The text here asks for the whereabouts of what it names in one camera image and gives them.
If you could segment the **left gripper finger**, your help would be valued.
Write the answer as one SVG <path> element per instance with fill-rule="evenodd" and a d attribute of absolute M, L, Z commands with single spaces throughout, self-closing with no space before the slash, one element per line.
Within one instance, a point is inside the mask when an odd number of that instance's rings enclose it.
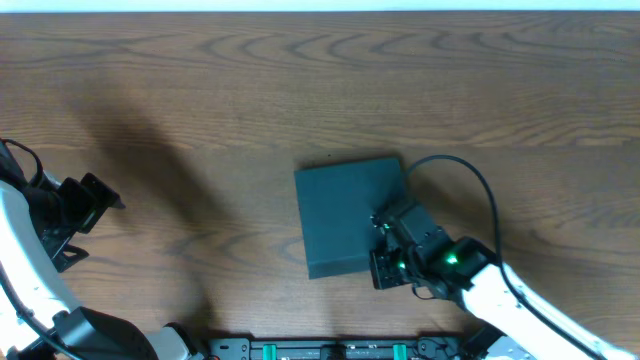
<path fill-rule="evenodd" d="M 81 180 L 81 185 L 95 198 L 95 204 L 80 228 L 80 233 L 88 234 L 109 208 L 126 208 L 120 195 L 94 174 L 87 173 Z"/>
<path fill-rule="evenodd" d="M 71 236 L 44 236 L 41 243 L 58 273 L 63 273 L 80 261 L 89 257 L 89 253 L 70 243 Z"/>

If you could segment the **dark green box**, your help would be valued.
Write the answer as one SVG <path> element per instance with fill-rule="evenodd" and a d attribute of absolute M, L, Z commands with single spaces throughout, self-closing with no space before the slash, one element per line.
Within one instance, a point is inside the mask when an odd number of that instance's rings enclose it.
<path fill-rule="evenodd" d="M 294 172 L 308 276 L 319 279 L 369 269 L 381 241 L 372 217 L 406 193 L 396 157 Z"/>

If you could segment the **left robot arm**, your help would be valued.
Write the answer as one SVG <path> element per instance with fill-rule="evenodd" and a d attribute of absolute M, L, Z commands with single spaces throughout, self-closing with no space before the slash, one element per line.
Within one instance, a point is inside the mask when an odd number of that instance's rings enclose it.
<path fill-rule="evenodd" d="M 143 333 L 131 322 L 89 309 L 61 274 L 87 258 L 71 245 L 120 196 L 95 175 L 62 182 L 40 161 L 26 178 L 1 142 L 1 352 L 8 359 L 205 359 L 206 344 L 176 323 Z"/>

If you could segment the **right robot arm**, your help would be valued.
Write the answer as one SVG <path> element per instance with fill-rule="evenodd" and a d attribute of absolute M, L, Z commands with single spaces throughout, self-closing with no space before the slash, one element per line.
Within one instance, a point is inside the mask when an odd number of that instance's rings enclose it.
<path fill-rule="evenodd" d="M 371 217 L 382 235 L 370 253 L 376 289 L 425 287 L 486 322 L 488 342 L 469 345 L 467 358 L 632 359 L 536 294 L 481 242 L 452 240 L 417 201 L 403 199 Z"/>

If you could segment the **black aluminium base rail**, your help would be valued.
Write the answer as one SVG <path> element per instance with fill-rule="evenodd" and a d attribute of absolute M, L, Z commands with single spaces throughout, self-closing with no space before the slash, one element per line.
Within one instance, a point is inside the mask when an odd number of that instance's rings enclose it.
<path fill-rule="evenodd" d="M 251 340 L 211 339 L 216 360 L 462 360 L 469 359 L 455 337 L 412 339 Z"/>

